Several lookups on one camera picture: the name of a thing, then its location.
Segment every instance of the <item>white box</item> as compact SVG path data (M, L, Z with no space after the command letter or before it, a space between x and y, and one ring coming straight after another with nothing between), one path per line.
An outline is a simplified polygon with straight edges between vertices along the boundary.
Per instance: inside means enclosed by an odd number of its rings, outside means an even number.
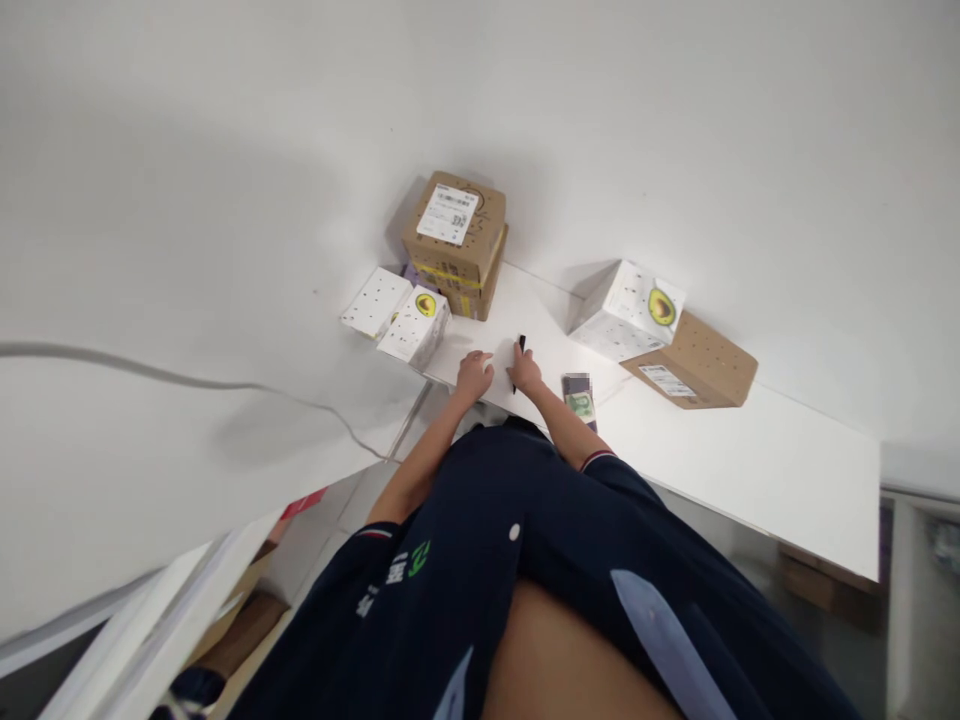
M621 363L673 342L686 297L621 260L583 302L570 337Z
M411 292L413 283L409 280L377 268L350 307L343 311L340 320L367 337L379 340L390 327L393 314L400 310Z
M440 293L417 285L377 345L377 350L393 355L423 372L443 338L449 318L447 299Z

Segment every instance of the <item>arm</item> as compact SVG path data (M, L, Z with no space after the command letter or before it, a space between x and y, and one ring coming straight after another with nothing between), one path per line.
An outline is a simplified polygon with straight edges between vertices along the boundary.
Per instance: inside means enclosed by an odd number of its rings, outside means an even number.
M493 366L483 368L491 357L492 353L474 350L460 361L457 389L380 493L367 517L367 525L384 521L402 523L427 499L457 426L493 382Z
M532 350L521 353L520 344L514 343L513 367L507 369L507 374L517 389L537 406L547 423L553 444L574 470L579 470L598 450L610 450L610 446L543 382L540 368L533 361Z

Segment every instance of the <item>hand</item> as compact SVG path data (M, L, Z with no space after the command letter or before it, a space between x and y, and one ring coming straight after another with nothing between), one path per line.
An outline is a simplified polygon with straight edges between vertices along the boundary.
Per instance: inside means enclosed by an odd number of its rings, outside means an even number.
M513 344L513 367L507 368L507 375L524 395L530 395L530 390L543 382L540 366L533 361L533 350L521 352L520 343Z
M490 389L490 384L493 382L493 365L488 365L484 370L483 364L492 357L493 353L485 353L483 350L467 353L467 356L460 361L454 397L460 397L467 405L473 405Z

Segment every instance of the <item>red stripe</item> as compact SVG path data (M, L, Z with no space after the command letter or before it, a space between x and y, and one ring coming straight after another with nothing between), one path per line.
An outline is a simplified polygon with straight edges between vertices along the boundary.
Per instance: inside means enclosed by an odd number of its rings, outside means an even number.
M586 460L583 461L583 465L580 466L580 472L583 472L584 470L586 470L587 465L592 463L598 457L603 457L604 455L610 455L611 457L616 457L616 455L609 450L597 450L595 453L590 455L590 457L588 457Z

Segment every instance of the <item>person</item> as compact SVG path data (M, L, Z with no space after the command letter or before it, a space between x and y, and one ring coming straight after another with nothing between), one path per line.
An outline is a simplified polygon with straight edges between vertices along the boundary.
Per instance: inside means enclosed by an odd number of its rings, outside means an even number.
M515 346L507 372L550 439L510 418L453 443L490 358L460 363L231 720L857 717L760 593L550 390L531 350Z

